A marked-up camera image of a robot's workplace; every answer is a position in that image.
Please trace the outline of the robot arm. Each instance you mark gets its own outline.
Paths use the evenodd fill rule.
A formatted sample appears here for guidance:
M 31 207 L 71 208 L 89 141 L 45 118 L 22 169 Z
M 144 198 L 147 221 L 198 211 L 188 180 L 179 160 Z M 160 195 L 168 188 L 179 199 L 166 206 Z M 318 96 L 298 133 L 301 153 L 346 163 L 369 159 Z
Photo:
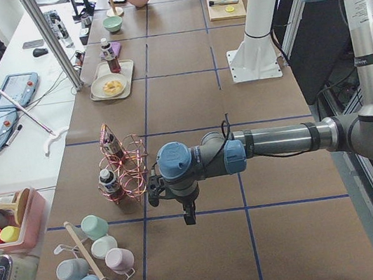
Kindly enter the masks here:
M 313 104 L 324 89 L 333 61 L 350 44 L 362 93 L 358 112 L 328 117 L 318 123 L 253 131 L 233 132 L 226 124 L 221 132 L 208 133 L 199 146 L 192 148 L 169 142 L 159 149 L 156 165 L 151 170 L 148 188 L 151 205 L 158 205 L 162 199 L 174 199 L 183 207 L 185 223 L 192 225 L 196 221 L 198 182 L 242 172 L 251 157 L 289 157 L 328 149 L 373 160 L 373 0 L 339 0 L 339 9 L 346 24 L 333 27 L 340 32 L 335 44 L 330 46 L 327 39 L 323 39 L 313 67 L 301 65 L 301 58 L 311 58 L 311 49 L 307 29 L 300 28 L 290 62 L 307 103 Z

